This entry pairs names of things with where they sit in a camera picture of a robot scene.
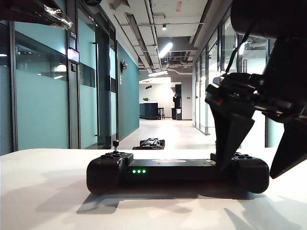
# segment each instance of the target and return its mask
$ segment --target stool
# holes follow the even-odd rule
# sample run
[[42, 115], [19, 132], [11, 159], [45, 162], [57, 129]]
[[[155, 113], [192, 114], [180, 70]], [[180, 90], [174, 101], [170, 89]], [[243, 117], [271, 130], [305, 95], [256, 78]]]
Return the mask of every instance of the stool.
[[159, 120], [161, 120], [161, 118], [165, 119], [164, 108], [158, 108], [158, 117]]

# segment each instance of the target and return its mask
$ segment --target white floor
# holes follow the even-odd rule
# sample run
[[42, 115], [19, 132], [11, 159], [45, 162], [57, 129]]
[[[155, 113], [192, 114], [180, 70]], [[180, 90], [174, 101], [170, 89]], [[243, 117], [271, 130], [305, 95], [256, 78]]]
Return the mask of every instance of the white floor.
[[205, 136], [193, 125], [192, 121], [140, 119], [140, 128], [122, 140], [119, 149], [131, 150], [139, 146], [140, 140], [159, 138], [165, 140], [165, 149], [200, 150], [214, 149], [215, 135]]

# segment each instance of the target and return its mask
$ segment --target black device on floor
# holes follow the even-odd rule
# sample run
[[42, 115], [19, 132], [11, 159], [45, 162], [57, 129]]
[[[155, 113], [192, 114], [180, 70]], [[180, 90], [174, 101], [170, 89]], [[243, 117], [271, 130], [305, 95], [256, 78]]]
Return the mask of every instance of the black device on floor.
[[93, 194], [106, 194], [119, 185], [131, 183], [202, 182], [237, 180], [252, 193], [262, 193], [269, 186], [269, 167], [261, 159], [236, 153], [222, 171], [216, 166], [216, 155], [210, 159], [134, 160], [132, 153], [119, 152], [119, 141], [113, 141], [114, 152], [92, 160], [86, 171], [86, 183]]
[[158, 138], [148, 138], [147, 140], [141, 140], [140, 146], [133, 147], [133, 150], [163, 150], [165, 147], [165, 140], [159, 140]]

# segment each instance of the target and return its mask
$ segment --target white table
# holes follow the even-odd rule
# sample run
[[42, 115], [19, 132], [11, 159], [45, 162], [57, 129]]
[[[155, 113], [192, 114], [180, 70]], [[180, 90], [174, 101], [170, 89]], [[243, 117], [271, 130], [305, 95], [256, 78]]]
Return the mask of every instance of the white table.
[[[208, 158], [212, 150], [127, 150], [135, 159]], [[275, 149], [243, 150], [271, 165]], [[90, 160], [108, 150], [29, 149], [0, 157], [2, 230], [307, 229], [307, 162], [260, 195], [227, 183], [93, 196]]]

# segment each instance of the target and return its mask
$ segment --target joystick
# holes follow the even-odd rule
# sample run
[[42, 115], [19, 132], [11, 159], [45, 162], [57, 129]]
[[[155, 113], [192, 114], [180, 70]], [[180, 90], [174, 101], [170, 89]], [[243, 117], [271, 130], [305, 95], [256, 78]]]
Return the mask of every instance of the joystick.
[[118, 153], [117, 147], [119, 146], [119, 140], [114, 140], [112, 143], [114, 146], [114, 153]]

